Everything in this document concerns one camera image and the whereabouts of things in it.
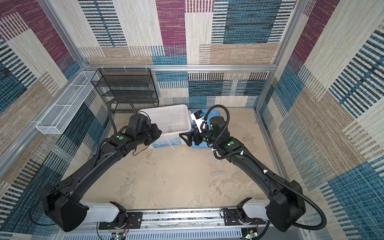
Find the vented panel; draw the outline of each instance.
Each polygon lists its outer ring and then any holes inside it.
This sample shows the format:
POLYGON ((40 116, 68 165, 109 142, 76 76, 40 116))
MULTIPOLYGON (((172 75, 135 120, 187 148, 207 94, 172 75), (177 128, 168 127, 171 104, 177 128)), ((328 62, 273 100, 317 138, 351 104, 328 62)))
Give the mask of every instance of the vented panel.
POLYGON ((83 71, 43 116, 36 128, 43 134, 63 134, 90 91, 94 72, 83 71))
POLYGON ((127 240, 149 240, 149 239, 239 239, 242 237, 241 229, 223 228, 223 229, 191 229, 191 230, 173 230, 173 231, 134 231, 130 232, 127 240))
MULTIPOLYGON (((114 237, 112 233, 101 233, 103 240, 114 237)), ((226 239, 238 240, 242 237, 240 228, 218 228, 218 229, 190 229, 190 230, 139 230, 130 231, 126 240, 188 240, 188 239, 226 239)), ((63 240, 98 240, 96 233, 64 234, 63 240)))
MULTIPOLYGON (((103 240, 110 240, 112 233, 110 232, 99 232, 100 237, 103 240)), ((95 233, 66 233, 64 234, 63 240, 100 240, 97 236, 96 230, 95 233)))

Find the patterned carpet wall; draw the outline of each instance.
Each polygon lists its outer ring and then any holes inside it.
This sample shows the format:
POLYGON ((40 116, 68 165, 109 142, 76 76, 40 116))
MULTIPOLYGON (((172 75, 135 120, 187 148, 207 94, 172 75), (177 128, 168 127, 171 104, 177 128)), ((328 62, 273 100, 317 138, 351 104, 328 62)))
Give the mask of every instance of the patterned carpet wall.
MULTIPOLYGON (((1 239, 48 239, 53 226, 34 225, 28 211, 47 185, 56 185, 95 153, 106 126, 107 109, 95 89, 62 135, 38 134, 0 181, 1 239)), ((33 219, 52 221, 40 203, 33 219)))
MULTIPOLYGON (((37 0, 0 0, 0 155, 78 70, 37 0)), ((48 239, 28 211, 95 151, 107 118, 93 90, 62 135, 38 134, 0 180, 1 239, 48 239)), ((38 206, 33 218, 51 223, 38 206)))
POLYGON ((79 66, 37 0, 0 0, 0 6, 2 155, 79 66))
POLYGON ((310 0, 261 108, 319 240, 384 239, 383 21, 381 0, 310 0))
POLYGON ((268 72, 152 72, 159 106, 185 104, 189 108, 209 108, 222 104, 229 108, 257 105, 268 72))
POLYGON ((271 64, 296 4, 296 0, 51 2, 91 65, 271 64))

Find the white plastic bin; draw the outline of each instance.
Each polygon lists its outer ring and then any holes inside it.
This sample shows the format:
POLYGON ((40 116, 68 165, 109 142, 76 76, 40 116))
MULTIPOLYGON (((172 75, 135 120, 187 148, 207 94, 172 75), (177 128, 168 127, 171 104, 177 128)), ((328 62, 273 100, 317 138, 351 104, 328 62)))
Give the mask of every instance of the white plastic bin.
POLYGON ((151 123, 156 123, 157 127, 162 131, 160 138, 149 146, 150 149, 185 144, 180 139, 179 133, 190 132, 192 123, 190 111, 186 105, 147 108, 140 111, 147 113, 151 123))

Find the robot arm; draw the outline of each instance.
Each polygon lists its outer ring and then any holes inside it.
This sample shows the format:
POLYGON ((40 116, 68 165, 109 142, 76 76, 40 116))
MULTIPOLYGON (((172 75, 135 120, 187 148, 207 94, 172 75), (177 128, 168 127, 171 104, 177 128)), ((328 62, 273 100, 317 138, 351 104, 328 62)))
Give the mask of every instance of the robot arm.
MULTIPOLYGON (((66 232, 75 229, 87 219, 96 222, 94 217, 90 217, 92 204, 79 203, 83 195, 113 164, 136 149, 139 144, 150 145, 160 135, 161 131, 157 125, 151 124, 147 116, 131 116, 128 126, 105 139, 100 151, 75 173, 59 182, 57 186, 47 186, 42 190, 45 214, 66 232)), ((126 210, 117 203, 99 204, 94 209, 106 210, 101 213, 102 222, 114 222, 117 227, 126 222, 126 210)))
MULTIPOLYGON (((211 147, 214 148, 216 158, 226 158, 256 182, 270 200, 265 207, 266 216, 278 230, 285 232, 291 225, 309 230, 318 230, 325 227, 326 218, 324 213, 315 203, 303 195, 303 190, 298 182, 295 180, 288 182, 273 173, 258 161, 244 144, 230 136, 227 128, 229 112, 224 106, 215 105, 211 107, 207 115, 204 115, 201 110, 192 115, 191 117, 196 119, 197 126, 194 126, 191 132, 181 133, 180 137, 188 146, 191 146, 192 142, 197 146, 202 142, 206 142, 208 145, 212 144, 211 147), (207 116, 215 107, 221 107, 226 111, 227 121, 222 116, 214 116, 210 119, 210 125, 208 126, 207 116), (295 223, 306 212, 305 201, 312 205, 321 216, 321 223, 316 226, 295 223)), ((237 217, 240 222, 251 222, 251 219, 256 217, 252 214, 251 201, 251 198, 245 199, 237 206, 237 217)))
MULTIPOLYGON (((230 136, 227 126, 229 123, 221 116, 211 118, 207 125, 207 115, 198 112, 200 127, 194 126, 192 132, 181 133, 180 137, 189 145, 207 142, 213 144, 216 158, 226 158, 229 162, 242 169, 255 181, 270 200, 266 206, 266 216, 274 226, 285 232, 291 225, 309 230, 318 230, 325 226, 326 218, 319 207, 302 195, 301 186, 296 181, 288 182, 275 175, 264 164, 260 163, 248 149, 236 138, 230 136), (315 207, 321 216, 321 223, 316 226, 304 226, 295 223, 306 211, 304 201, 315 207)), ((210 108, 207 114, 217 105, 210 108)), ((131 116, 128 126, 102 141, 96 154, 75 173, 62 180, 57 186, 47 186, 41 192, 41 200, 45 214, 60 228, 68 232, 85 222, 108 222, 115 228, 124 226, 128 216, 121 205, 94 205, 80 202, 86 191, 113 164, 125 157, 139 144, 150 145, 157 140, 161 131, 156 124, 151 123, 147 116, 135 114, 131 116)), ((258 215, 252 213, 252 199, 245 199, 237 206, 237 217, 243 223, 250 222, 258 215)))

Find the label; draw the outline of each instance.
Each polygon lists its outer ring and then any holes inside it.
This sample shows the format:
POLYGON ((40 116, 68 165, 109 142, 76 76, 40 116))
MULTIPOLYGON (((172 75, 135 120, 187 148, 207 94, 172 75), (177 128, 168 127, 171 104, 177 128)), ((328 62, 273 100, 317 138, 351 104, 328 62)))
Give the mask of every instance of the label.
POLYGON ((169 138, 168 140, 164 137, 160 137, 157 139, 154 143, 152 143, 153 148, 159 148, 159 147, 170 147, 181 145, 181 139, 180 137, 175 138, 169 138))

